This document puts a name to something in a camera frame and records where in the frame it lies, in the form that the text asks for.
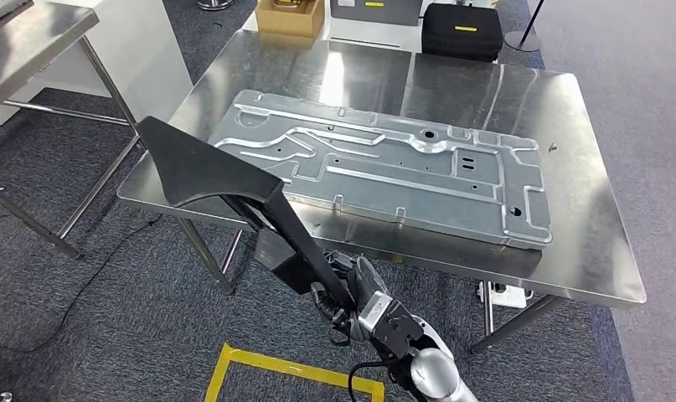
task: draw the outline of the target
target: stainless steel table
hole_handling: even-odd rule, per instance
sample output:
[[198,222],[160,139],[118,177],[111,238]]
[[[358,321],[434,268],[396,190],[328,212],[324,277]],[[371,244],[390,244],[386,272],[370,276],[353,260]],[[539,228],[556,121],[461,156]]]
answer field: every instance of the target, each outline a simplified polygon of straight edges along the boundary
[[[54,113],[109,124],[130,126],[135,131],[136,121],[123,100],[120,92],[108,75],[106,69],[93,50],[90,42],[84,36],[86,31],[98,23],[93,10],[57,3],[35,3],[0,20],[0,105],[15,106],[35,111]],[[111,96],[120,106],[126,119],[117,119],[109,116],[99,116],[91,113],[71,111],[58,107],[42,106],[32,103],[7,100],[27,81],[69,46],[79,42],[91,64],[94,66],[101,81],[105,84]],[[41,235],[49,243],[56,245],[61,251],[71,257],[78,257],[80,253],[65,237],[74,227],[80,216],[88,209],[90,203],[102,190],[111,175],[127,157],[130,151],[139,142],[136,134],[127,143],[118,157],[95,183],[75,212],[56,233],[44,227],[39,221],[27,214],[4,195],[0,193],[0,205],[11,214],[20,218],[27,226]]]
[[[494,332],[487,301],[487,336],[475,350],[507,337],[564,298],[611,307],[646,301],[574,75],[352,44],[317,41],[305,45],[239,31],[170,123],[206,141],[244,89],[487,128],[537,141],[554,236],[542,252],[292,204],[308,232],[325,247],[548,295]],[[250,229],[227,205],[218,198],[207,198],[181,209],[169,206],[147,153],[121,185],[118,196],[138,208],[177,217],[208,268],[230,291],[223,275],[228,259],[219,267],[190,222],[197,219]],[[229,254],[237,242],[235,236]]]

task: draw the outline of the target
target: stamped aluminum panel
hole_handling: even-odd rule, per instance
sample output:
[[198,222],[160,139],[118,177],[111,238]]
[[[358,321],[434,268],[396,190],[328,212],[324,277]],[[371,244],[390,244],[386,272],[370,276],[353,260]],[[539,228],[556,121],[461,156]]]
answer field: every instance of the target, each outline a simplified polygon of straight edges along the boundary
[[291,201],[524,249],[552,240],[527,138],[244,90],[209,143],[282,178]]

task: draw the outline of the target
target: yellow floor tape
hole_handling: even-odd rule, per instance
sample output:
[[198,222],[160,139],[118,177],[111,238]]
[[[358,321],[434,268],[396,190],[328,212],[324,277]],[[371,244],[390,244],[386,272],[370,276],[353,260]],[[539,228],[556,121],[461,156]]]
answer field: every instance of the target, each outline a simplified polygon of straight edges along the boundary
[[[246,352],[245,350],[234,349],[228,344],[222,347],[222,353],[219,354],[217,365],[214,366],[212,379],[209,381],[207,394],[204,396],[204,402],[216,402],[219,396],[219,390],[224,382],[224,375],[230,362],[246,364],[260,369],[276,371],[278,373],[295,375],[304,379],[311,379],[320,383],[337,385],[338,387],[348,387],[348,375],[337,373],[306,364],[293,363],[280,358],[272,358],[263,354]],[[364,379],[362,377],[353,377],[353,389],[372,395],[372,402],[384,402],[384,385],[379,381]]]

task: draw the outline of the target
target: cardboard box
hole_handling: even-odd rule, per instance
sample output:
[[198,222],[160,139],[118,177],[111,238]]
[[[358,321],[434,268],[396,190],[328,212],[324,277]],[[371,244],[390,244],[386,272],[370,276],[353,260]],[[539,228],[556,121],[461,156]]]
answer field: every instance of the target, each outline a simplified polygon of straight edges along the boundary
[[303,0],[297,8],[277,7],[273,0],[256,6],[259,32],[317,38],[325,22],[325,0]]

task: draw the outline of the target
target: power strip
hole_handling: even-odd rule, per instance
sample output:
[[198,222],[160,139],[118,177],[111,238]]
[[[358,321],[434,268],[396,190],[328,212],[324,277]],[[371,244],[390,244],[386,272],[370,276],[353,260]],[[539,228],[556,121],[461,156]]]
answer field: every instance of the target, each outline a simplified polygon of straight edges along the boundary
[[[478,283],[478,297],[483,303],[483,282]],[[491,289],[491,302],[494,306],[506,306],[513,308],[526,308],[528,298],[525,297],[525,289],[517,286],[505,285],[505,291],[497,292]]]

